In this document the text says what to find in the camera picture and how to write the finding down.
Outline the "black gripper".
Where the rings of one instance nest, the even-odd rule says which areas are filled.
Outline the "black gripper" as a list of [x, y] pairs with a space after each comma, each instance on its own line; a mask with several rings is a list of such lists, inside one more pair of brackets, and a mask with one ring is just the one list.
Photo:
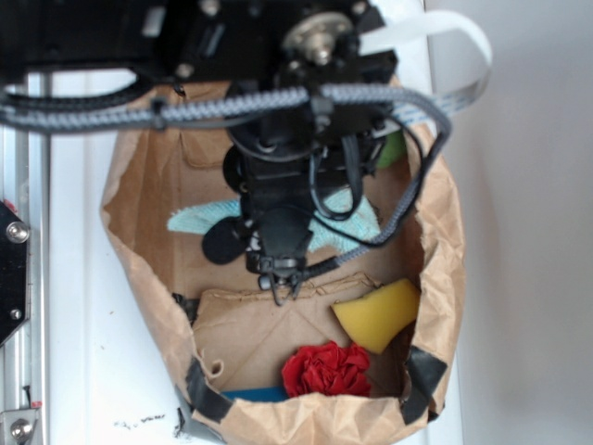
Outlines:
[[376, 170], [382, 137], [347, 135], [328, 145], [314, 143], [301, 153], [289, 145], [263, 147], [254, 136], [234, 135], [223, 162], [224, 179], [239, 196], [240, 213], [216, 222], [202, 250], [223, 265], [240, 256], [259, 277], [259, 286], [282, 306], [287, 289], [294, 299], [309, 279], [307, 252], [315, 216], [348, 220], [363, 198], [363, 178]]

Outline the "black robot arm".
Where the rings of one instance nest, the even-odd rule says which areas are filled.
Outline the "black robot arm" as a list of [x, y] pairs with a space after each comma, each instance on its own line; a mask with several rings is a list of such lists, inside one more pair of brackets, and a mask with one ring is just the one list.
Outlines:
[[209, 261], [246, 257], [277, 304], [331, 270], [310, 266], [310, 221], [350, 218], [376, 169], [397, 58], [365, 54], [383, 25], [366, 1], [5, 1], [1, 84], [59, 70], [127, 69], [98, 96], [1, 94], [4, 125], [42, 134], [223, 128], [240, 213], [215, 223]]

